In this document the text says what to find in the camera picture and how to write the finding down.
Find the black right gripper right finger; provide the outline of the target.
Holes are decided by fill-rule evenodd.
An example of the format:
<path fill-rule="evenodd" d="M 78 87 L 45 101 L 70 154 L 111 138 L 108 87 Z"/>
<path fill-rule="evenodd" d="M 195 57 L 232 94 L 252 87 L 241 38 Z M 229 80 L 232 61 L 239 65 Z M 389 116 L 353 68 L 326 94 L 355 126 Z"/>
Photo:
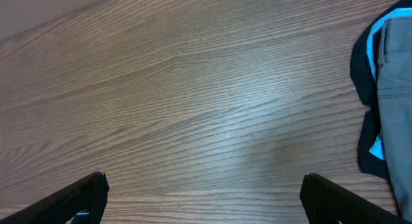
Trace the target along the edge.
<path fill-rule="evenodd" d="M 315 173 L 304 176 L 299 197 L 310 224 L 409 224 Z"/>

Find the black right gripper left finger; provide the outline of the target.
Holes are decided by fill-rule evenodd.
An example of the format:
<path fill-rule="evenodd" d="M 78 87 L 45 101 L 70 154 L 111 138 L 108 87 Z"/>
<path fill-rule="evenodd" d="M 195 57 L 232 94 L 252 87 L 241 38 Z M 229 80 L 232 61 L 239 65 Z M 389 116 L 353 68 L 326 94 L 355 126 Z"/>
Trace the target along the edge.
<path fill-rule="evenodd" d="M 95 223 L 108 202 L 109 184 L 102 172 L 93 172 L 48 197 L 1 220 L 1 224 Z"/>

